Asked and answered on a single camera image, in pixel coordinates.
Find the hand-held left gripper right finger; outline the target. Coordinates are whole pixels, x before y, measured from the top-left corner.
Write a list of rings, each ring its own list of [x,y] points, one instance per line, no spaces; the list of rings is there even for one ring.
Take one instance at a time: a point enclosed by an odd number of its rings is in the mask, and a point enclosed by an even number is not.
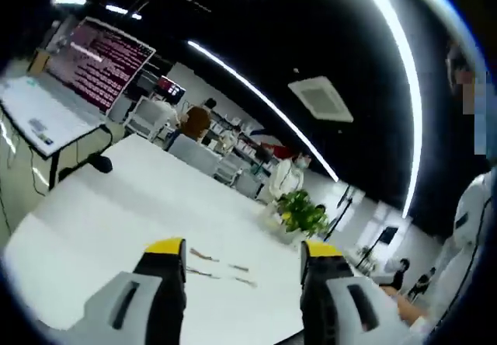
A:
[[[402,344],[410,333],[397,302],[321,241],[301,243],[300,308],[305,344]]]

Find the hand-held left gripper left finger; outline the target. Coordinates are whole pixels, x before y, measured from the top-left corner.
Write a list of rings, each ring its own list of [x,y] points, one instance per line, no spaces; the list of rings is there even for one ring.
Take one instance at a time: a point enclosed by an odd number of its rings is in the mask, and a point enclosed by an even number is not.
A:
[[[131,272],[120,272],[84,305],[55,344],[178,344],[186,309],[186,240],[148,246]]]

